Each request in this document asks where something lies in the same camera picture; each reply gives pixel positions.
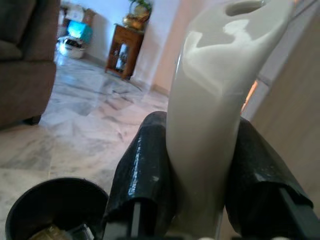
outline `blue container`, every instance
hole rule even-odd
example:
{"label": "blue container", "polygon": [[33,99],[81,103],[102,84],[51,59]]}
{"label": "blue container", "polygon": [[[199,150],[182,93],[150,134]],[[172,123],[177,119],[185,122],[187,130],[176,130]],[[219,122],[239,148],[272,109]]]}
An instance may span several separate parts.
{"label": "blue container", "polygon": [[86,44],[90,43],[92,38],[92,28],[83,22],[70,21],[68,33],[74,38],[81,39]]}

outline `wooden side table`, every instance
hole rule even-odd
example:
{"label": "wooden side table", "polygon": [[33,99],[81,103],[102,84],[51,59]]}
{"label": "wooden side table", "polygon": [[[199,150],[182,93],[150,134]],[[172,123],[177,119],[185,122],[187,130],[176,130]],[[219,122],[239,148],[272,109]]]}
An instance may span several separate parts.
{"label": "wooden side table", "polygon": [[105,72],[113,72],[122,79],[131,77],[143,40],[143,32],[116,24]]}

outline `gray sofa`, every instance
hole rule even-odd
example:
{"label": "gray sofa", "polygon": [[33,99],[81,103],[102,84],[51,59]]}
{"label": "gray sofa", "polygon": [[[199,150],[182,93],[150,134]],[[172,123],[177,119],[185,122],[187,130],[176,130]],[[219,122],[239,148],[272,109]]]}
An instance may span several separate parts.
{"label": "gray sofa", "polygon": [[55,80],[60,0],[0,0],[0,126],[37,124]]}

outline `black pot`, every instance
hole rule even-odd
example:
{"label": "black pot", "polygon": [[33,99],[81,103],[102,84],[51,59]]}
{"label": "black pot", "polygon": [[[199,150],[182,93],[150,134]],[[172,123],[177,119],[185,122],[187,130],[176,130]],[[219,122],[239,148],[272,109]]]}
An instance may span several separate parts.
{"label": "black pot", "polygon": [[83,223],[99,239],[107,201],[108,194],[85,179],[45,181],[24,193],[12,206],[5,223],[6,239],[27,240],[51,224],[70,230]]}

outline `curved white object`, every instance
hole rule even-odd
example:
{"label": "curved white object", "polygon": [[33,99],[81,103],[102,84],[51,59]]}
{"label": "curved white object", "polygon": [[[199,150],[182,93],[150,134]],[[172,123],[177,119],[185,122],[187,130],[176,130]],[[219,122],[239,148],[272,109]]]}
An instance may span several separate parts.
{"label": "curved white object", "polygon": [[215,5],[190,23],[166,136],[180,184],[181,231],[215,237],[242,105],[293,8],[294,0],[242,0]]}

